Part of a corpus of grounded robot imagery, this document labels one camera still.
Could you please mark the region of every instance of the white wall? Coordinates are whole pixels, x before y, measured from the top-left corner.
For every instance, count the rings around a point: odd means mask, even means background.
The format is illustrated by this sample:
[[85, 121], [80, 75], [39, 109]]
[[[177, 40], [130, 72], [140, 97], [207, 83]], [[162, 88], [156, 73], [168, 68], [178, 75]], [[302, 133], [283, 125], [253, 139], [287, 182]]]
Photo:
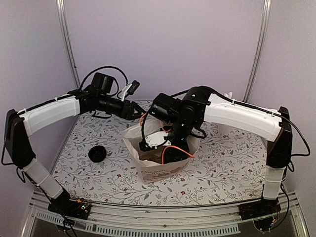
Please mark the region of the white wall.
[[[55, 0], [0, 3], [0, 134], [9, 109], [28, 108], [74, 89]], [[51, 169], [73, 118], [31, 137], [37, 158]], [[0, 236], [17, 237], [33, 187], [15, 167], [0, 165]]]
[[[268, 108], [286, 106], [306, 137], [312, 155], [293, 158], [294, 189], [311, 236], [316, 236], [316, 2], [273, 1], [263, 55], [250, 103]], [[294, 150], [306, 149], [295, 134]]]
[[[79, 77], [120, 67], [154, 98], [195, 85], [242, 99], [263, 0], [69, 0], [65, 10]], [[114, 75], [123, 86], [120, 74]]]

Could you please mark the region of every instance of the black bottle cap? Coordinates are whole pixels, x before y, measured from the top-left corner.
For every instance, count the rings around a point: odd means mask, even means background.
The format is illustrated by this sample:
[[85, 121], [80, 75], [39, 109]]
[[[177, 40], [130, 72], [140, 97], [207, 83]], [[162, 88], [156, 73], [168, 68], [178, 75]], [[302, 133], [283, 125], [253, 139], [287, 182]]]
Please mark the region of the black bottle cap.
[[107, 155], [107, 151], [105, 150], [104, 146], [95, 146], [92, 147], [88, 153], [90, 160], [93, 162], [101, 162]]

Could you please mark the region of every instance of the metal frame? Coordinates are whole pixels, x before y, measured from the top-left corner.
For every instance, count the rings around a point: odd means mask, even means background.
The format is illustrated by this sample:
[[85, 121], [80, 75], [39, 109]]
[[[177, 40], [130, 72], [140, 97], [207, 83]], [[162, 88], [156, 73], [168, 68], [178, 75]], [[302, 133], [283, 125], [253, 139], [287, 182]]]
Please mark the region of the metal frame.
[[[294, 192], [288, 194], [290, 210], [299, 237], [308, 237], [307, 228]], [[287, 198], [279, 196], [282, 211], [287, 209]], [[184, 236], [226, 236], [239, 233], [238, 224], [252, 221], [242, 220], [238, 205], [148, 207], [112, 203], [92, 203], [87, 221], [76, 218], [75, 230], [106, 236], [184, 237]], [[43, 193], [35, 191], [28, 207], [29, 218], [22, 237], [29, 237], [35, 218], [62, 225], [62, 217], [47, 210], [48, 200]]]
[[79, 75], [78, 75], [78, 71], [76, 67], [74, 53], [73, 53], [71, 43], [70, 43], [70, 36], [69, 36], [69, 31], [68, 31], [64, 0], [56, 0], [56, 3], [57, 3], [60, 27], [63, 33], [63, 39], [64, 39], [64, 43], [66, 47], [66, 52], [67, 52], [70, 68], [73, 74], [75, 86], [78, 89], [80, 86], [80, 80], [79, 80]]
[[259, 33], [257, 48], [256, 48], [256, 52], [255, 52], [255, 57], [253, 60], [251, 71], [250, 71], [250, 76], [249, 76], [246, 92], [245, 92], [245, 95], [243, 97], [244, 102], [248, 102], [250, 99], [251, 90], [253, 88], [255, 78], [257, 75], [258, 66], [259, 66], [260, 57], [261, 57], [261, 52], [262, 52], [262, 48], [263, 48], [263, 43], [265, 40], [267, 28], [268, 28], [270, 8], [271, 8], [271, 0], [265, 0], [264, 4], [263, 4], [260, 33]]

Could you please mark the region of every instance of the table surface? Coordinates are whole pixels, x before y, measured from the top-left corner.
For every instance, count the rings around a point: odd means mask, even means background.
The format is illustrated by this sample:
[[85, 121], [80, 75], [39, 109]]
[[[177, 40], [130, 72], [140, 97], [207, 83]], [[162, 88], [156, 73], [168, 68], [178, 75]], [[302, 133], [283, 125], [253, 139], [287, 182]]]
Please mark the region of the table surface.
[[[139, 101], [144, 109], [150, 101]], [[143, 184], [121, 135], [139, 120], [126, 121], [81, 115], [53, 171], [53, 177], [71, 194], [97, 202], [149, 206], [210, 205], [261, 197], [266, 172], [266, 148], [255, 134], [232, 129], [221, 139], [217, 125], [204, 123], [195, 158], [182, 171]], [[107, 157], [93, 163], [89, 150], [107, 149]]]

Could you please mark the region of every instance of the white paper bag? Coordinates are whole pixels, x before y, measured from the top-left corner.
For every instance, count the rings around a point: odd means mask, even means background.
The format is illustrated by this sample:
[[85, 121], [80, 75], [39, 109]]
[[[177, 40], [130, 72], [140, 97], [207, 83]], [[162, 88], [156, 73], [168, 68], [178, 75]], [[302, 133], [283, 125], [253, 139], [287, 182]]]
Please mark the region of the white paper bag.
[[222, 125], [222, 124], [218, 124], [217, 125], [217, 131], [218, 131], [218, 136], [220, 137], [220, 138], [226, 138], [229, 134], [230, 134], [230, 132], [232, 131], [232, 127], [230, 127], [230, 126], [227, 126], [227, 125]]
[[[160, 120], [156, 118], [146, 119], [144, 133], [150, 135], [161, 129]], [[140, 150], [138, 143], [142, 140], [141, 126], [140, 124], [132, 126], [123, 132], [123, 141], [126, 144], [129, 152], [133, 157], [137, 172], [141, 179], [145, 182], [157, 181], [164, 179], [167, 176], [176, 173], [177, 171], [183, 169], [192, 158], [187, 158], [185, 160], [171, 162], [167, 164], [159, 164], [150, 160], [140, 160], [139, 157], [146, 155], [150, 152], [143, 152]], [[187, 138], [189, 153], [194, 155], [199, 148], [199, 139], [196, 137], [189, 136]]]

